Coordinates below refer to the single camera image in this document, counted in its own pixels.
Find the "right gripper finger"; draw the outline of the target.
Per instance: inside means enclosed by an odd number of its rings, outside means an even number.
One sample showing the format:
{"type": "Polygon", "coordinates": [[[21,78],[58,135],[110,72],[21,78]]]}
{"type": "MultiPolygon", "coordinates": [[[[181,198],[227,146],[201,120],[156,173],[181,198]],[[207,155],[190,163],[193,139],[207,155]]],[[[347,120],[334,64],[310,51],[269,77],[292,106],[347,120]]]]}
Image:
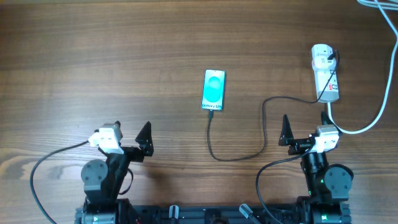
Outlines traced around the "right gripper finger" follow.
{"type": "Polygon", "coordinates": [[[294,135],[290,127],[288,116],[283,115],[282,130],[279,138],[279,146],[291,146],[294,143],[294,135]]]}
{"type": "Polygon", "coordinates": [[[338,135],[339,136],[343,135],[343,133],[341,132],[341,129],[338,128],[337,125],[328,117],[328,115],[325,111],[321,112],[321,122],[322,122],[322,125],[333,125],[338,130],[338,135]]]}

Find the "white power strip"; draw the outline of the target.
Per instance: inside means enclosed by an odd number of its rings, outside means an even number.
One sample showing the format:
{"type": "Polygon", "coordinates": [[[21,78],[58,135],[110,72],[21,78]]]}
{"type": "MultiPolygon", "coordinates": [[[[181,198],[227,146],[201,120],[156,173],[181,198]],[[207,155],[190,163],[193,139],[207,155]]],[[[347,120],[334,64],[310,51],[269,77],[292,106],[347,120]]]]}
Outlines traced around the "white power strip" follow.
{"type": "Polygon", "coordinates": [[[335,59],[334,69],[314,71],[315,91],[318,102],[332,103],[339,99],[339,86],[336,71],[340,63],[340,55],[327,44],[315,44],[312,47],[312,59],[315,55],[328,55],[329,59],[335,59]]]}

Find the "teal screen Galaxy smartphone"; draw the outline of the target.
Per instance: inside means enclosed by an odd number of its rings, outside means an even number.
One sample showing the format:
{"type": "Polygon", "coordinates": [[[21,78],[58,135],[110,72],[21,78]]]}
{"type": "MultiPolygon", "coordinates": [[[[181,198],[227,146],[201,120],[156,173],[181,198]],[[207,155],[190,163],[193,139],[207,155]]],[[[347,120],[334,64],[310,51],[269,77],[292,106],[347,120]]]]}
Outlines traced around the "teal screen Galaxy smartphone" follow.
{"type": "Polygon", "coordinates": [[[205,70],[201,100],[203,110],[221,111],[223,109],[225,78],[224,70],[205,70]]]}

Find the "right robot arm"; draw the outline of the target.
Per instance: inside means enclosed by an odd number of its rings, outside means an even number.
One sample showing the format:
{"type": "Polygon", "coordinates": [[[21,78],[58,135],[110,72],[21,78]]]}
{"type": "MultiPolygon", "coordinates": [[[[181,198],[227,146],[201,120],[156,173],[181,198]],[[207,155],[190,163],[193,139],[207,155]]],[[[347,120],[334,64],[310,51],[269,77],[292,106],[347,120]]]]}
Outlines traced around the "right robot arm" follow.
{"type": "Polygon", "coordinates": [[[308,195],[299,196],[296,213],[299,223],[351,223],[348,205],[353,171],[342,164],[329,164],[327,152],[337,148],[342,132],[321,113],[322,124],[307,138],[295,138],[288,116],[283,115],[279,145],[288,146],[288,155],[298,156],[305,175],[308,195]]]}

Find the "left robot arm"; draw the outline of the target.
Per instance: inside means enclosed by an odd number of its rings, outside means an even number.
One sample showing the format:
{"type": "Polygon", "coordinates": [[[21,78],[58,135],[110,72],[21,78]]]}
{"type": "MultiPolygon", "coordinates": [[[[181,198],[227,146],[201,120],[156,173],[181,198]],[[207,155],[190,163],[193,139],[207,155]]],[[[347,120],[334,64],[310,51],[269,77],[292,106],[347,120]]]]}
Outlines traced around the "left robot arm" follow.
{"type": "Polygon", "coordinates": [[[119,199],[129,189],[121,190],[124,178],[132,174],[131,162],[142,162],[154,153],[151,123],[146,122],[135,142],[137,147],[122,146],[121,123],[106,123],[97,129],[88,142],[106,156],[106,160],[87,162],[81,170],[83,207],[76,210],[75,223],[141,223],[142,218],[126,198],[119,199]]]}

